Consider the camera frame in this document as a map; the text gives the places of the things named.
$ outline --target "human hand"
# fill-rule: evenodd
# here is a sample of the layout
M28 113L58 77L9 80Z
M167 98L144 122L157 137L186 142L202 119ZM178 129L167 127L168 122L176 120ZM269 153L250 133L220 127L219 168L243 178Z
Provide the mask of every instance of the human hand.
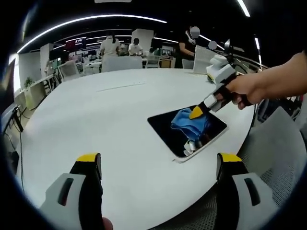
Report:
M259 85L260 73L237 76L236 79L226 86L230 92L236 93L233 103L237 104L239 109L244 109L246 107L242 102L241 95L245 94L248 101L252 104L257 104L263 100L265 92Z
M102 217L102 220L105 230L113 230L112 222L108 218Z

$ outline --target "white round table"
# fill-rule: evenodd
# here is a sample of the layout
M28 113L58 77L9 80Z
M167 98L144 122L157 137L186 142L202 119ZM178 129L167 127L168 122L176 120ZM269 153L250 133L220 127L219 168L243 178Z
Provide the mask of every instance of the white round table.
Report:
M99 152L102 213L115 230L146 230L176 216L214 185L217 153L238 152L254 107L240 111L229 103L218 111L229 129L181 164L147 118L198 104L214 89L205 75L186 69L130 69L62 83L22 133L30 201L40 207L47 188L79 156Z

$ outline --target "blue cloth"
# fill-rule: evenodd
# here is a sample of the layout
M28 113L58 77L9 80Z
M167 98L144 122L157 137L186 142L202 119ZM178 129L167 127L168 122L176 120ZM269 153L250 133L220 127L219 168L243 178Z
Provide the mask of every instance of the blue cloth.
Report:
M190 108L180 110L172 120L171 128L181 130L191 141L196 141L210 127L207 116L190 119Z

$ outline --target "potted plant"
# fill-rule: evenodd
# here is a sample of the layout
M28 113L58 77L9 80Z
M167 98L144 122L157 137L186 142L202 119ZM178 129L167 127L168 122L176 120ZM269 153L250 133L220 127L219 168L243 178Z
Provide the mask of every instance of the potted plant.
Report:
M24 82L24 87L28 88L30 85L32 85L34 83L34 81L32 80L32 78L28 77L25 82Z

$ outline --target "white shirt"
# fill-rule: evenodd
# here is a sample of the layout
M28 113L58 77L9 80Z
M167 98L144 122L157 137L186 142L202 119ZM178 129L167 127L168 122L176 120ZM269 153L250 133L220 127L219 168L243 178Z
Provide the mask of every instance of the white shirt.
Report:
M117 56L116 48L120 49L120 43L118 39L115 39L115 43L113 42L113 37L108 36L106 39L101 43L100 50L103 51L104 56Z
M140 52L142 50L143 50L143 48L140 45L136 45L136 44L133 44L133 43L131 43L129 45L129 49L128 49L130 55L134 55L134 54L140 55Z

